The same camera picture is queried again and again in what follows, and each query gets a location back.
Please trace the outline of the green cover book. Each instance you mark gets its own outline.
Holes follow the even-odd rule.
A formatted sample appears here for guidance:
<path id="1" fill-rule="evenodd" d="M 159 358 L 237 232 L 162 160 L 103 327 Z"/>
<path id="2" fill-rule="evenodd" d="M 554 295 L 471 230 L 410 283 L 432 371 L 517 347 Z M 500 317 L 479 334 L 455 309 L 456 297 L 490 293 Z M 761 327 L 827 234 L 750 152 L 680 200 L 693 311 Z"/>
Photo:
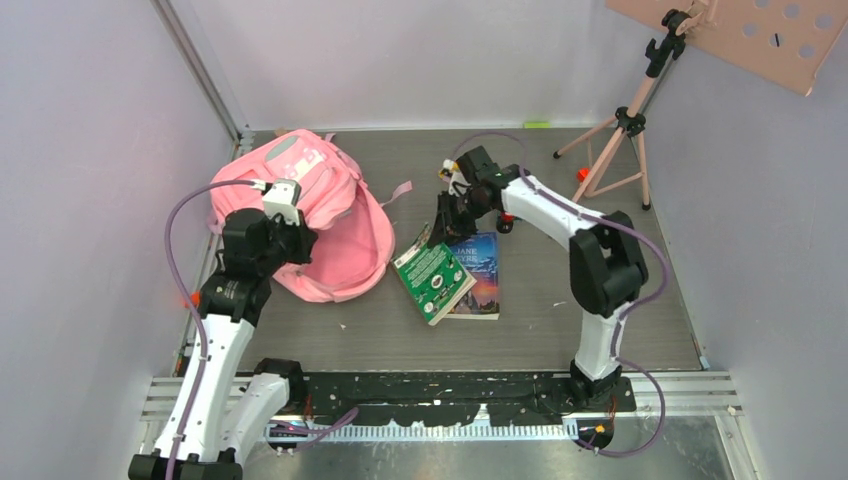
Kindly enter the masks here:
<path id="1" fill-rule="evenodd" d="M 391 265 L 429 326 L 437 325 L 475 285 L 476 280 L 443 243 L 428 247 L 432 229 L 425 223 L 413 243 Z"/>

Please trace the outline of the pink student backpack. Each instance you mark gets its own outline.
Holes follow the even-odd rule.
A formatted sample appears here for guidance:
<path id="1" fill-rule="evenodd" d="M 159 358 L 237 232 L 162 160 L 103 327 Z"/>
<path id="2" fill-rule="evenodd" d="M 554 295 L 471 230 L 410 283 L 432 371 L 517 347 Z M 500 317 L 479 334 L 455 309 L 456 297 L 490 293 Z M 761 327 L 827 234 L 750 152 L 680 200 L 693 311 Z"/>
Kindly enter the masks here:
<path id="1" fill-rule="evenodd" d="M 313 303 L 344 302 L 376 286 L 395 250 L 394 229 L 359 164 L 330 135 L 294 130 L 222 167 L 212 179 L 211 230 L 235 210 L 263 206 L 244 181 L 277 179 L 299 184 L 297 207 L 317 240 L 311 263 L 286 264 L 274 279 Z"/>

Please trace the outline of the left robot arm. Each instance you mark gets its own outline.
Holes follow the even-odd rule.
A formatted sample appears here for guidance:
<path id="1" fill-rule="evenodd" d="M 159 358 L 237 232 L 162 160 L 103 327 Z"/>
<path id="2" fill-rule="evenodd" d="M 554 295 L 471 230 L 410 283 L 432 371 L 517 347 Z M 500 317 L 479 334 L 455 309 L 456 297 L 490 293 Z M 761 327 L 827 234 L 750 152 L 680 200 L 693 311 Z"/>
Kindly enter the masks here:
<path id="1" fill-rule="evenodd" d="M 171 417 L 149 454 L 133 456 L 131 479 L 240 479 L 243 463 L 279 411 L 307 398 L 299 362 L 265 358 L 232 409 L 236 370 L 286 264 L 308 264 L 317 239 L 303 213 L 244 208 L 229 214 L 219 265 L 200 290 L 198 337 Z"/>

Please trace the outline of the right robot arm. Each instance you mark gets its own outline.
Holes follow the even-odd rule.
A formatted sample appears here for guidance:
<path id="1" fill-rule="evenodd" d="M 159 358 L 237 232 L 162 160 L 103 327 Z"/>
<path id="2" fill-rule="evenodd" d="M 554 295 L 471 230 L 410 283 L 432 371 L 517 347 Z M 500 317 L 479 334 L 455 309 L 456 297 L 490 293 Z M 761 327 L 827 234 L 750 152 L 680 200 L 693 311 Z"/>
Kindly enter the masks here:
<path id="1" fill-rule="evenodd" d="M 444 161 L 439 176 L 448 186 L 437 197 L 430 246 L 464 241 L 476 233 L 478 219 L 498 212 L 531 224 L 566 250 L 582 324 L 565 401 L 572 411 L 598 409 L 621 377 L 616 349 L 628 310 L 649 278 L 630 218 L 584 208 L 519 165 L 501 168 L 482 146 Z"/>

